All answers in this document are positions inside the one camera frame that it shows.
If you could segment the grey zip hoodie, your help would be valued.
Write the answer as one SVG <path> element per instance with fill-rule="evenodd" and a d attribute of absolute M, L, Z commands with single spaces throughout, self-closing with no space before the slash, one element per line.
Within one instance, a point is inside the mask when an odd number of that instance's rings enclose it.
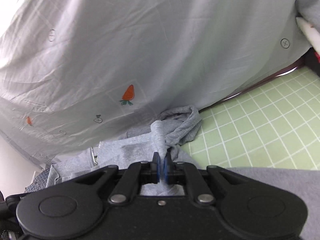
<path fill-rule="evenodd" d="M 272 168 L 200 168 L 181 145 L 195 137 L 200 116 L 193 107 L 161 114 L 150 126 L 100 143 L 97 167 L 88 153 L 53 165 L 54 216 L 47 239 L 319 239 L 319 172 Z M 160 156 L 160 180 L 143 185 L 124 206 L 108 198 L 119 170 Z M 164 179 L 164 159 L 213 168 L 215 206 L 168 206 L 183 187 Z"/>

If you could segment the blue checked shirt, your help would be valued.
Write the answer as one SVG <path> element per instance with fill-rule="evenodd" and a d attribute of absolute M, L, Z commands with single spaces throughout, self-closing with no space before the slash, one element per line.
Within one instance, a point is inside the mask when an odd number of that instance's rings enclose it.
<path fill-rule="evenodd" d="M 37 175 L 32 183 L 25 188 L 25 193 L 40 191 L 46 188 L 49 176 L 50 166 L 47 166 L 39 175 Z"/>

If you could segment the green grid cutting mat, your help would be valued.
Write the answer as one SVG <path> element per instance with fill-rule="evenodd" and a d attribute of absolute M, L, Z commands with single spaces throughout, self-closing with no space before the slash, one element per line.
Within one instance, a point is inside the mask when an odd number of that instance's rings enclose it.
<path fill-rule="evenodd" d="M 200 165 L 319 169 L 319 77 L 303 67 L 201 113 Z"/>

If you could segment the grey carrot-print bed sheet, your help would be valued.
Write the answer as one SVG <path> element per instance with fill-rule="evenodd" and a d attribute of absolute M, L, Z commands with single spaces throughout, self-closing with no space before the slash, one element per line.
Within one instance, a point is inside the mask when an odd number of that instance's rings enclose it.
<path fill-rule="evenodd" d="M 319 0 L 1 0 L 1 135 L 35 165 L 204 109 L 310 48 Z"/>

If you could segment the red and black garment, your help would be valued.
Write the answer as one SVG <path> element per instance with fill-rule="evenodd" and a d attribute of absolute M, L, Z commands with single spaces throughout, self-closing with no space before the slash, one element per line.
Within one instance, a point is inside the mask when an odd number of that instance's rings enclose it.
<path fill-rule="evenodd" d="M 305 54 L 305 65 L 309 67 L 315 74 L 320 76 L 320 57 L 319 53 L 310 48 Z"/>

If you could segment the folded white garment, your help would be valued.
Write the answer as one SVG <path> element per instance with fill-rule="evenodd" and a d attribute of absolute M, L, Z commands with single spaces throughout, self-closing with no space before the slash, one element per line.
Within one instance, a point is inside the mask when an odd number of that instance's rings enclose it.
<path fill-rule="evenodd" d="M 320 34 L 317 31 L 317 29 L 308 21 L 306 21 L 302 17 L 296 18 L 297 25 L 299 26 L 300 30 L 306 37 L 306 39 L 309 41 L 313 49 L 316 51 L 316 53 L 319 55 L 320 53 Z"/>

